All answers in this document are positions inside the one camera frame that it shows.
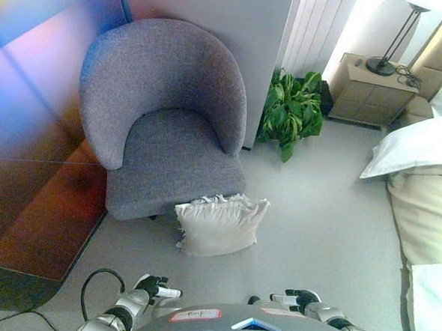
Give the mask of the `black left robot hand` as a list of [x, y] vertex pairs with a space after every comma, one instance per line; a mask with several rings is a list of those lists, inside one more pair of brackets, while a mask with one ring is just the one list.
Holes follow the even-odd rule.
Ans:
[[155, 304], [156, 298], [181, 298], [183, 295], [182, 290], [176, 290], [174, 288], [168, 288], [166, 283], [169, 279], [162, 276], [152, 276], [151, 274], [145, 274], [138, 280], [134, 288], [137, 290], [144, 290], [149, 296], [148, 304], [152, 306]]

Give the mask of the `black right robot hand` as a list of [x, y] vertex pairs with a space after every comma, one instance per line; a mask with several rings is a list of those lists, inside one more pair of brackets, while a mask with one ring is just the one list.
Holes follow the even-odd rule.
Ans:
[[261, 300], [260, 297], [253, 295], [249, 298], [247, 304], [272, 309], [284, 309], [304, 315], [306, 306], [316, 302], [321, 302], [321, 299], [319, 295], [313, 291], [287, 289], [285, 294], [271, 294], [269, 300]]

